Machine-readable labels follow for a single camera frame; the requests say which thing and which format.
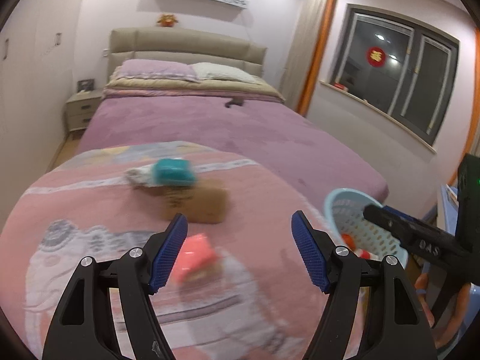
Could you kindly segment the brown paper bag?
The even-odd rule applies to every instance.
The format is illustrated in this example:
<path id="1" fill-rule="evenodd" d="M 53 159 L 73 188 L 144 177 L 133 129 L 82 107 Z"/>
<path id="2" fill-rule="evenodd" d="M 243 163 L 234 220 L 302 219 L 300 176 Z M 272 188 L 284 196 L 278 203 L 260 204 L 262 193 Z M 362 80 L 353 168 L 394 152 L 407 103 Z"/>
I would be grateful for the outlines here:
<path id="1" fill-rule="evenodd" d="M 192 186 L 141 187 L 141 191 L 160 201 L 160 217 L 171 220 L 183 214 L 190 223 L 219 224 L 230 208 L 230 193 L 217 179 L 200 179 Z"/>

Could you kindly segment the light blue perforated basket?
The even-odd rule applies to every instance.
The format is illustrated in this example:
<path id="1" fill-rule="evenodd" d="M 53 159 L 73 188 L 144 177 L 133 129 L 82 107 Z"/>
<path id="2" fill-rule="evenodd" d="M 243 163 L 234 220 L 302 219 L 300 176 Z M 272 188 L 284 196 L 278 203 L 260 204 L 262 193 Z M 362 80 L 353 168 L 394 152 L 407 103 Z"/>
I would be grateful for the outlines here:
<path id="1" fill-rule="evenodd" d="M 355 241 L 356 249 L 376 254 L 378 261 L 393 255 L 405 268 L 408 252 L 400 246 L 400 242 L 391 233 L 364 218 L 363 211 L 370 204 L 383 207 L 366 193 L 355 189 L 335 189 L 325 199 L 325 218 L 334 233 L 339 236 L 349 234 Z"/>

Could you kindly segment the dark framed window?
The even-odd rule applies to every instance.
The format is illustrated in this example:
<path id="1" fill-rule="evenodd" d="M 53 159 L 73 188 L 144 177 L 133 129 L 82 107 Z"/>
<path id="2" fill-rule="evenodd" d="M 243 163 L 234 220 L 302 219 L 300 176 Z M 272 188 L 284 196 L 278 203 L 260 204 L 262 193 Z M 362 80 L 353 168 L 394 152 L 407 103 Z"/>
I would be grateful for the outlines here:
<path id="1" fill-rule="evenodd" d="M 387 54 L 382 67 L 368 63 L 370 47 Z M 452 96 L 459 49 L 456 38 L 427 24 L 349 6 L 329 82 L 433 145 Z"/>

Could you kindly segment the teal item in wrapper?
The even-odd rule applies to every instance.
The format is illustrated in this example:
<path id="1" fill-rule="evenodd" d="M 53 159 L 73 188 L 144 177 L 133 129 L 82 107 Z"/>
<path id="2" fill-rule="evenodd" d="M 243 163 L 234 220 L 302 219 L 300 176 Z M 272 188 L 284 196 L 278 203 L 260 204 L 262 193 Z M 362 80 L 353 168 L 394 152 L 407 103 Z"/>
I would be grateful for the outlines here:
<path id="1" fill-rule="evenodd" d="M 197 182 L 191 163 L 181 158 L 161 158 L 150 165 L 130 168 L 124 175 L 132 185 L 148 188 L 190 187 Z"/>

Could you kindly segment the red round window sticker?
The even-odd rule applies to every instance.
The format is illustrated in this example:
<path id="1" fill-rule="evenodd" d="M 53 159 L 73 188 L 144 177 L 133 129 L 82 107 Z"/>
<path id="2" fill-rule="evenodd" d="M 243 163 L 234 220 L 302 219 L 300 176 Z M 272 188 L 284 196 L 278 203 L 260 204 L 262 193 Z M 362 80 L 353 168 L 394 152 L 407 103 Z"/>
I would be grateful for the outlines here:
<path id="1" fill-rule="evenodd" d="M 366 52 L 368 63 L 374 68 L 381 68 L 386 63 L 387 54 L 378 46 L 370 47 Z"/>

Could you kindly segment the beige nightstand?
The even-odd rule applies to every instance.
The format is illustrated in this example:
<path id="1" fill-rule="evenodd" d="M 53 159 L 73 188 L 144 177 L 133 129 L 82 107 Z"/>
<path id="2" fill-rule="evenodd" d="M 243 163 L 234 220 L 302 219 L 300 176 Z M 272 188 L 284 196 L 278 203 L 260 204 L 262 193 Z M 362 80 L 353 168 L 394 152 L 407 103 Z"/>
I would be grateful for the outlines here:
<path id="1" fill-rule="evenodd" d="M 67 129 L 70 132 L 85 130 L 101 104 L 103 91 L 95 89 L 74 94 L 65 105 Z"/>

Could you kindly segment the dark object on bed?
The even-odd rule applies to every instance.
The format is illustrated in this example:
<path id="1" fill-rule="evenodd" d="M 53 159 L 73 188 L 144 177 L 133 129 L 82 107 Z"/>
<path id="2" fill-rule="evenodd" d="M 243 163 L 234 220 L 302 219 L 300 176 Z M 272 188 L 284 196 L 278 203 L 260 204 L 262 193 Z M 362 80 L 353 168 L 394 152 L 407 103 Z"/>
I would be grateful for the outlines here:
<path id="1" fill-rule="evenodd" d="M 226 108 L 231 108 L 231 107 L 242 107 L 244 105 L 244 99 L 243 98 L 232 98 L 228 102 L 224 104 Z"/>

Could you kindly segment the purple covered bed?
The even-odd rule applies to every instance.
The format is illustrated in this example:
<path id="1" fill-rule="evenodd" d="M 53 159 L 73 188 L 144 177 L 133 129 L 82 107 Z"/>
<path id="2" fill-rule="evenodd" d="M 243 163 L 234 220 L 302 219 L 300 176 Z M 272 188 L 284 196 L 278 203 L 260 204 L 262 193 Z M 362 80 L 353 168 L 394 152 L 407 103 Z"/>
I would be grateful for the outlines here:
<path id="1" fill-rule="evenodd" d="M 316 207 L 338 188 L 386 200 L 388 185 L 378 171 L 253 77 L 255 84 L 110 77 L 78 150 L 185 141 L 256 161 Z M 232 98 L 244 105 L 226 108 Z"/>

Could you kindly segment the orange beige curtain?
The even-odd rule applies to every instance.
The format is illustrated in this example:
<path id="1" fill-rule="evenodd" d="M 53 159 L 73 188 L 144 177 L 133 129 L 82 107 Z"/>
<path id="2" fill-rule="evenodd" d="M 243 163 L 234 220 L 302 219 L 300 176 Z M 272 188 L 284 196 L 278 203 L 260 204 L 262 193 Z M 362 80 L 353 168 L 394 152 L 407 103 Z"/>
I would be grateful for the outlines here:
<path id="1" fill-rule="evenodd" d="M 306 116 L 326 50 L 336 0 L 303 0 L 280 92 L 286 105 Z"/>

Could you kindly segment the purple pillow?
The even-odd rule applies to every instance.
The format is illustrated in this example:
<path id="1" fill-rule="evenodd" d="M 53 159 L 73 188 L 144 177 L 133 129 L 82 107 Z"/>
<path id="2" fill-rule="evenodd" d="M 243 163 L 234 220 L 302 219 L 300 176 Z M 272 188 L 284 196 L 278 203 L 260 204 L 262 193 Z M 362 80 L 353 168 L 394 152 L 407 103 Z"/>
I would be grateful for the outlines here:
<path id="1" fill-rule="evenodd" d="M 184 80 L 198 82 L 194 69 L 185 63 L 154 59 L 128 59 L 117 67 L 112 79 Z"/>

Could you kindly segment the white pillow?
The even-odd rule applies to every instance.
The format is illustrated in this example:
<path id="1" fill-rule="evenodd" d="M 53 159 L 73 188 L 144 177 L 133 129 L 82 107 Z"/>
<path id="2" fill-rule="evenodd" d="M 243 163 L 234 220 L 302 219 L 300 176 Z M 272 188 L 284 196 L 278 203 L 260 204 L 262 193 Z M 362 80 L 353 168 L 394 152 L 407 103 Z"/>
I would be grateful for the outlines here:
<path id="1" fill-rule="evenodd" d="M 230 67 L 216 63 L 191 64 L 199 80 L 227 80 L 246 84 L 255 84 L 256 78 L 237 67 Z"/>

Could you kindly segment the white wardrobe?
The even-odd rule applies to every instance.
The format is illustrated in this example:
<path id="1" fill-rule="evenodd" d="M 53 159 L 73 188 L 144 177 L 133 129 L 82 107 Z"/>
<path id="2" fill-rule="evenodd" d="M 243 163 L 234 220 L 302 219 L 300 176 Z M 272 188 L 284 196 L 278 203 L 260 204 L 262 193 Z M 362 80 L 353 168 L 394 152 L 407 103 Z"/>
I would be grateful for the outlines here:
<path id="1" fill-rule="evenodd" d="M 1 220 L 64 142 L 82 0 L 19 0 L 1 30 Z"/>

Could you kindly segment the beige padded headboard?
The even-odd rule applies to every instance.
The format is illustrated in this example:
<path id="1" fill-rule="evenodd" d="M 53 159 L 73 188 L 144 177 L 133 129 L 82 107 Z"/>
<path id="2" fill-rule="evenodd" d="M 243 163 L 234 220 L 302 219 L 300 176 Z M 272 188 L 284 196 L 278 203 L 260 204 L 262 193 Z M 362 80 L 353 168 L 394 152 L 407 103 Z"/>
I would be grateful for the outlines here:
<path id="1" fill-rule="evenodd" d="M 267 49 L 240 38 L 184 28 L 115 28 L 109 39 L 106 77 L 127 59 L 185 64 L 217 63 L 261 77 Z"/>

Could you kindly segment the orange plush decoration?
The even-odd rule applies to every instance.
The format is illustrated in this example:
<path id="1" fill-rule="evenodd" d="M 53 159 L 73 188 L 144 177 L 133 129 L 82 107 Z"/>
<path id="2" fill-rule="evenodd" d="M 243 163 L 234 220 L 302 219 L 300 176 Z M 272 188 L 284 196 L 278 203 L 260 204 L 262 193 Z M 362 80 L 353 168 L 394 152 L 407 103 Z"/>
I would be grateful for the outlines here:
<path id="1" fill-rule="evenodd" d="M 163 13 L 160 18 L 158 18 L 156 25 L 163 28 L 173 28 L 177 23 L 178 19 L 174 14 Z"/>

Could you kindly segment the small picture frame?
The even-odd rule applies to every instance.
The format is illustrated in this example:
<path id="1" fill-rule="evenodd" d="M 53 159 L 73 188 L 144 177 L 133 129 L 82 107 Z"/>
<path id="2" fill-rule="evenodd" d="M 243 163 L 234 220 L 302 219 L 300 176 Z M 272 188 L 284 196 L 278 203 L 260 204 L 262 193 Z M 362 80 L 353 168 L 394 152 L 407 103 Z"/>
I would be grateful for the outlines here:
<path id="1" fill-rule="evenodd" d="M 78 93 L 91 92 L 95 89 L 95 80 L 94 79 L 78 80 L 76 87 L 77 87 Z"/>

